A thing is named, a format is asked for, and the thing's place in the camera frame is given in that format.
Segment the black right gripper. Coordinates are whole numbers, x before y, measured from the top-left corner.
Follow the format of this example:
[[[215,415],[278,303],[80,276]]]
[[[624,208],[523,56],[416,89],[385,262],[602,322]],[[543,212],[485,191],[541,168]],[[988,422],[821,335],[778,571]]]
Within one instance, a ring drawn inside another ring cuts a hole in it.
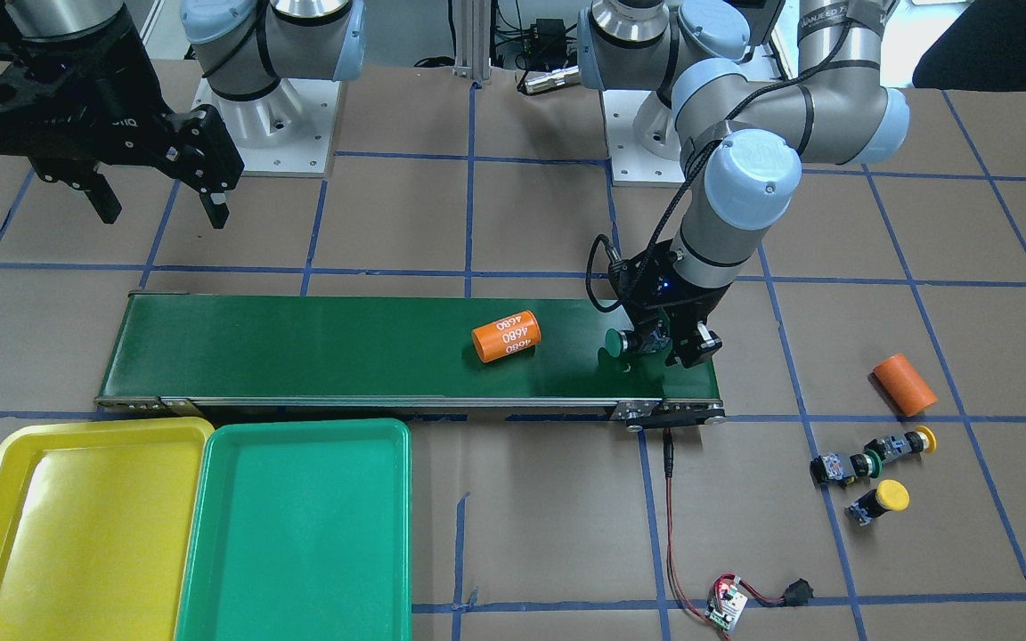
[[[243,159],[213,107],[175,112],[122,1],[0,1],[0,155],[85,194],[98,219],[122,206],[98,163],[149,166],[199,192],[213,230]]]

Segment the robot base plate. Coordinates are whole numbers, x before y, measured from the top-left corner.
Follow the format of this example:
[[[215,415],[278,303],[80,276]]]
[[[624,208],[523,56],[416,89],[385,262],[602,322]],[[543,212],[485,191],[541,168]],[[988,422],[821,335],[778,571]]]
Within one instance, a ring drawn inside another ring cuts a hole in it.
[[[283,78],[267,96],[228,101],[200,80],[192,106],[216,107],[246,177],[322,179],[330,170],[343,89],[343,82]]]
[[[669,188],[684,181],[673,114],[653,91],[601,93],[614,187]]]

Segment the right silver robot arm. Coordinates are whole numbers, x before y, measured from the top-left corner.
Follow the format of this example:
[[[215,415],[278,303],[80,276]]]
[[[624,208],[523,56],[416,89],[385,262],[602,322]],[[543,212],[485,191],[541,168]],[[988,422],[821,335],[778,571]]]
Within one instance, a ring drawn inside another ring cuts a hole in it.
[[[199,194],[216,230],[245,169],[241,149],[305,126],[295,78],[362,73],[360,1],[184,1],[210,104],[175,112],[122,1],[0,1],[0,157],[121,212],[101,164],[147,166]]]

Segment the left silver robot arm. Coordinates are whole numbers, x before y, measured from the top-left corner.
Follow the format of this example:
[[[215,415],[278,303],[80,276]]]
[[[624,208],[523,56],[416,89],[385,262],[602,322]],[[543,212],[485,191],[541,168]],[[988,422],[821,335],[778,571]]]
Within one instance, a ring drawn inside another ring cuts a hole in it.
[[[594,1],[577,21],[582,84],[645,90],[669,109],[684,181],[642,252],[607,237],[616,305],[630,329],[607,351],[712,359],[710,313],[785,214],[803,163],[886,161],[907,138],[909,106],[880,80],[886,1],[802,1],[795,78],[749,80],[738,61],[752,29],[725,1]]]

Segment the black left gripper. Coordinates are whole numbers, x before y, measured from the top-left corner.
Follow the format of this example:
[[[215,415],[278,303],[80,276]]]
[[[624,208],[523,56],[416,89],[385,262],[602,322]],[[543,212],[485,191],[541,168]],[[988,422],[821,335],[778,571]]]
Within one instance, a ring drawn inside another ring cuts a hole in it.
[[[711,361],[723,348],[721,337],[709,329],[708,318],[729,285],[697,287],[675,271],[671,256],[671,243],[660,242],[645,271],[640,271],[642,253],[623,261],[611,250],[611,288],[631,329],[636,329],[636,353],[668,348],[672,364],[690,369]]]

